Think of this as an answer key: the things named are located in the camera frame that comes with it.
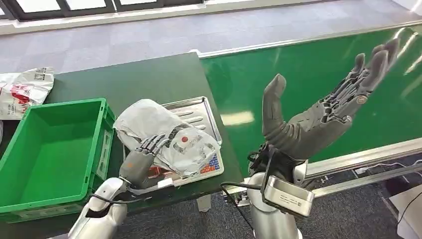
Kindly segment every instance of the digital scale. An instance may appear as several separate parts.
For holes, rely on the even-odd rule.
[[[210,104],[206,97],[197,97],[183,101],[177,101],[163,105],[166,109],[176,114],[185,122],[201,129],[211,135],[221,145],[222,140],[215,123],[214,116],[211,111]],[[220,151],[218,151],[209,163],[201,169],[200,173],[192,177],[182,179],[174,172],[168,171],[160,167],[151,167],[148,172],[149,177],[165,175],[166,178],[171,177],[175,186],[196,182],[206,178],[214,177],[224,172],[223,161]]]

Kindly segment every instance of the table leg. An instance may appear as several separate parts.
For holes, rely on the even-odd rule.
[[[211,208],[211,194],[205,195],[197,199],[198,210],[206,213]]]

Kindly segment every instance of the green plastic crate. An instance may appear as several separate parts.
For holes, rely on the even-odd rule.
[[[105,99],[30,107],[0,161],[0,220],[80,212],[106,179],[114,121]]]

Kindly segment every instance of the metal tray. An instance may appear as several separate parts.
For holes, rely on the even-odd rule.
[[[217,124],[206,97],[201,96],[183,101],[167,103],[163,104],[163,106],[175,113],[182,120],[214,137],[221,145],[222,140],[220,132],[218,132]]]

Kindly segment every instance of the plastic bag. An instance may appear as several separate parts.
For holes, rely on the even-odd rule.
[[[0,120],[20,120],[28,107],[44,102],[53,83],[51,67],[0,74]]]
[[[113,127],[130,150],[139,147],[141,140],[147,137],[165,133],[169,141],[157,154],[154,165],[172,170],[182,177],[199,173],[220,149],[212,136],[149,99],[129,106]]]

